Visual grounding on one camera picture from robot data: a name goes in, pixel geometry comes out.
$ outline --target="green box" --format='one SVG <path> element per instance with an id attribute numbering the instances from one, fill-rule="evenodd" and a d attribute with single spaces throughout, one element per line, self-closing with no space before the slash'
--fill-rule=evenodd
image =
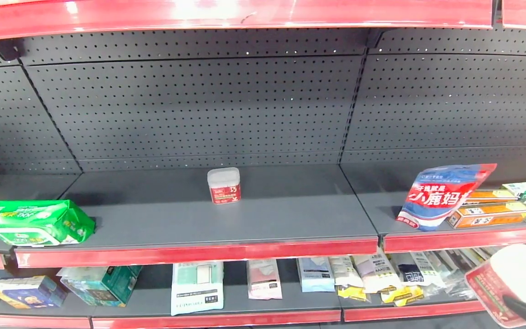
<path id="1" fill-rule="evenodd" d="M 0 201 L 0 239 L 14 246 L 79 244 L 95 223 L 71 200 Z"/>
<path id="2" fill-rule="evenodd" d="M 63 267 L 58 274 L 60 281 L 92 306 L 125 307 L 137 275 L 129 266 Z"/>

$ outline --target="cylindrical container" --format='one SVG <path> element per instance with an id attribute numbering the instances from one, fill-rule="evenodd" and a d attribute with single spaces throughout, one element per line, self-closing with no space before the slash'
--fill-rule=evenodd
<path id="1" fill-rule="evenodd" d="M 241 199 L 241 178 L 235 167 L 208 171 L 208 186 L 214 204 L 237 202 Z"/>

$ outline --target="red label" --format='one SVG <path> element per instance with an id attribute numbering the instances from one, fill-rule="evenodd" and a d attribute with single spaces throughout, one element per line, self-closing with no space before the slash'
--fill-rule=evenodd
<path id="1" fill-rule="evenodd" d="M 506 328 L 526 325 L 525 320 L 505 305 L 503 295 L 518 298 L 497 275 L 490 262 L 466 273 L 466 280 L 497 323 Z"/>
<path id="2" fill-rule="evenodd" d="M 210 196 L 212 197 L 212 202 L 215 204 L 237 202 L 241 199 L 241 186 L 236 185 L 210 189 Z"/>
<path id="3" fill-rule="evenodd" d="M 407 201 L 426 208 L 453 208 L 462 204 L 473 190 L 474 185 L 475 183 L 464 185 L 415 184 L 411 186 Z"/>

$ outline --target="plastic bag package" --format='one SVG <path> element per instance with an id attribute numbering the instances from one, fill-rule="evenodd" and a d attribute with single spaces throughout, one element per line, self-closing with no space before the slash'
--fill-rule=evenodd
<path id="1" fill-rule="evenodd" d="M 422 171 L 413 182 L 396 220 L 421 231 L 435 231 L 495 168 L 495 163 L 486 163 Z"/>

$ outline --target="white lid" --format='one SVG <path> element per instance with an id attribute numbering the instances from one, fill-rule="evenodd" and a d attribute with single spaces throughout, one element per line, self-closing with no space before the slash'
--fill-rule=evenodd
<path id="1" fill-rule="evenodd" d="M 236 186 L 241 181 L 238 169 L 235 167 L 212 169 L 208 171 L 207 179 L 210 187 Z"/>

